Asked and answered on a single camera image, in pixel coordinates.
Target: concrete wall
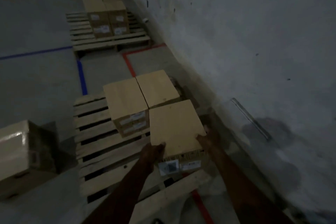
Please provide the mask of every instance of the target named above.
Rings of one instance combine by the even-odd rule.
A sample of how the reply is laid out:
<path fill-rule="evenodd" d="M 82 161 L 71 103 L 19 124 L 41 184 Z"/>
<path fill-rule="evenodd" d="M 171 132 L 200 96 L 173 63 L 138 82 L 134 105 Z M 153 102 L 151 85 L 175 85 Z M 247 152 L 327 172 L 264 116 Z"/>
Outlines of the concrete wall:
<path fill-rule="evenodd" d="M 334 214 L 335 0 L 135 1 L 279 192 L 307 214 Z M 270 142 L 237 117 L 233 97 Z"/>

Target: wooden pallet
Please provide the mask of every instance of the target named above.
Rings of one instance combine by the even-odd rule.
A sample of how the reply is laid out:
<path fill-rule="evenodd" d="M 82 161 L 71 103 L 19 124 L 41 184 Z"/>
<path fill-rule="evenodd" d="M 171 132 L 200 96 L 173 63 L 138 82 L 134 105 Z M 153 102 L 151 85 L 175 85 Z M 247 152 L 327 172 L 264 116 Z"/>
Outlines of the wooden pallet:
<path fill-rule="evenodd" d="M 68 13 L 66 20 L 70 26 L 70 36 L 73 51 L 77 58 L 87 51 L 95 51 L 104 48 L 115 48 L 120 51 L 122 46 L 134 46 L 135 44 L 152 44 L 146 31 L 138 23 L 135 16 L 128 12 L 130 34 L 111 37 L 95 38 L 85 12 Z"/>
<path fill-rule="evenodd" d="M 87 198 L 90 212 L 136 163 L 142 147 L 150 141 L 150 131 L 148 128 L 122 138 L 111 120 L 104 93 L 83 96 L 73 107 L 80 191 Z M 149 217 L 209 180 L 203 170 L 186 178 L 181 174 L 162 177 L 155 167 L 144 184 L 130 223 Z"/>

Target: concrete floor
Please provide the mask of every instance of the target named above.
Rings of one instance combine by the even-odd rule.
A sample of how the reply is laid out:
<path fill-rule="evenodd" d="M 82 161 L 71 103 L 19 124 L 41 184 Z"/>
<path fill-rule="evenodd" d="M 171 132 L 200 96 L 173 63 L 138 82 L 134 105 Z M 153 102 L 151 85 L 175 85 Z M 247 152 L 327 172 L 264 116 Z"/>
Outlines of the concrete floor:
<path fill-rule="evenodd" d="M 137 14 L 132 0 L 124 1 Z M 81 87 L 72 50 L 5 60 L 1 57 L 69 46 L 65 13 L 83 10 L 82 1 L 0 0 L 0 6 L 0 24 L 4 25 L 0 33 L 0 127 L 25 119 L 38 125 L 53 124 L 65 150 L 74 154 L 72 105 L 81 96 Z M 155 31 L 150 34 L 157 43 L 161 42 Z M 129 55 L 129 60 L 136 74 L 164 69 L 192 93 L 200 107 L 207 108 L 207 100 L 167 47 Z M 101 92 L 109 82 L 131 78 L 122 56 L 113 51 L 94 52 L 81 61 L 89 94 Z M 272 198 L 272 191 L 253 164 L 239 150 L 234 153 L 238 153 L 236 162 Z M 0 219 L 3 223 L 81 223 L 97 204 L 88 207 L 79 194 L 77 172 L 77 167 L 73 167 L 10 204 L 0 203 Z M 215 223 L 239 223 L 225 191 L 219 176 L 199 189 Z M 165 223 L 205 223 L 190 195 L 143 223 L 154 217 Z"/>

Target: forearm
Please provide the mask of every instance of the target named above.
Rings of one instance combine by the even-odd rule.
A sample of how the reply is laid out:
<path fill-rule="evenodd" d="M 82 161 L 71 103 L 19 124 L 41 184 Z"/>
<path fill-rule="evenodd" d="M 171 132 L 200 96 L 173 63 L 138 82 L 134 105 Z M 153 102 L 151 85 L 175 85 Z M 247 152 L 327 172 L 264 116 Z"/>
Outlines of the forearm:
<path fill-rule="evenodd" d="M 140 160 L 137 161 L 119 186 L 82 224 L 128 224 L 142 187 L 150 173 L 150 167 Z"/>
<path fill-rule="evenodd" d="M 212 147 L 215 162 L 241 224 L 292 223 L 239 169 L 221 148 Z"/>

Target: gray floor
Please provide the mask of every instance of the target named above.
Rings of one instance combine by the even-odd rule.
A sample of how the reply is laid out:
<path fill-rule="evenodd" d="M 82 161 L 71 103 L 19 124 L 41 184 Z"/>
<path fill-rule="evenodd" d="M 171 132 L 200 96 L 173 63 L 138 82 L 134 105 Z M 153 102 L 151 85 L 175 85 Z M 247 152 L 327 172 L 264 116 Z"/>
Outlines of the gray floor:
<path fill-rule="evenodd" d="M 137 12 L 132 0 L 124 1 L 130 10 Z M 65 13 L 83 10 L 81 0 L 0 0 L 0 7 L 0 24 L 4 25 L 0 33 L 0 57 L 69 46 Z M 150 34 L 161 43 L 155 32 Z M 164 69 L 192 93 L 200 107 L 207 106 L 167 47 L 131 54 L 128 58 L 136 74 Z M 91 53 L 82 58 L 82 64 L 89 94 L 101 92 L 109 82 L 131 78 L 122 56 L 114 51 Z M 82 92 L 71 50 L 0 60 L 0 78 L 0 127 L 26 119 L 38 125 L 51 123 L 59 140 L 71 145 L 72 104 Z M 253 164 L 237 159 L 254 182 L 267 190 Z M 73 167 L 10 204 L 0 203 L 0 219 L 3 223 L 81 223 L 90 210 L 79 194 L 77 172 L 77 167 Z M 219 176 L 199 189 L 215 223 L 238 223 L 225 191 Z M 154 217 L 165 223 L 205 223 L 190 195 L 144 223 Z"/>

